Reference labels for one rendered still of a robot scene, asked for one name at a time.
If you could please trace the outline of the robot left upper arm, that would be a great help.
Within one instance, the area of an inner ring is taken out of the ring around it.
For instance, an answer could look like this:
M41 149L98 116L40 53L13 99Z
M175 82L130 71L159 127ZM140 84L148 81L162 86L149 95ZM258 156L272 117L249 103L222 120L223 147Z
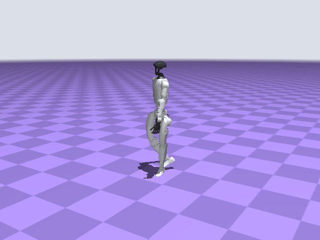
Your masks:
M162 80L160 87L161 87L161 94L160 94L160 95L161 95L161 99L159 99L159 100L157 101L157 104L158 104L158 105L160 105L160 101L161 101L161 100L164 100L165 103L166 103L166 98L167 98L167 92L168 92L168 88L169 88L169 83L168 83L167 81Z

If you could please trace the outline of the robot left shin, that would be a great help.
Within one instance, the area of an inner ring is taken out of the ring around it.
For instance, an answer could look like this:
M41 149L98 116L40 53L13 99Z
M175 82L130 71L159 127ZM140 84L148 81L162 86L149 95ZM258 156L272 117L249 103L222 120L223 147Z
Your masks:
M167 156L167 147L168 147L168 144L166 143L165 148L160 147L159 149L159 170L160 169L163 170L164 168L164 162Z

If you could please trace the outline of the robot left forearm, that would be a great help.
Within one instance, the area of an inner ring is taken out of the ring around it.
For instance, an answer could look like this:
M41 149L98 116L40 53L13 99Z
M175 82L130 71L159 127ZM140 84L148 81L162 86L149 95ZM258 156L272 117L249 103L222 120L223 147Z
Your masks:
M156 113L157 122L161 122L162 113L163 113L164 108L165 108L165 101L161 100L160 101L160 106L158 106L158 110L157 110L157 113Z

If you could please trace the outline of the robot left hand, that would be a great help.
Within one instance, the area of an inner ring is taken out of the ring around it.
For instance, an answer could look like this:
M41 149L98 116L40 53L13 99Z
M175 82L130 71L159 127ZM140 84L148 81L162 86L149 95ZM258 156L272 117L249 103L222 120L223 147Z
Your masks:
M157 134L157 133L160 132L160 128L161 128L160 123L161 123L161 122L157 122L157 121L158 121L158 118L155 119L155 124L154 124L154 126L150 129L150 130L154 129L153 132L151 132L152 134Z

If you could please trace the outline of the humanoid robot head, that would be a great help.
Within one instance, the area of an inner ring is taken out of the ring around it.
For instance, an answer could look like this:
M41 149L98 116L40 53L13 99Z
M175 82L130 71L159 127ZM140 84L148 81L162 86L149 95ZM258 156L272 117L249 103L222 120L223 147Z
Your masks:
M157 79L162 79L162 78L165 79L163 73L161 73L160 70L162 68L166 68L167 67L166 63L164 61L157 61L153 65L155 66L155 74L158 75ZM159 77L162 77L162 78L159 78Z

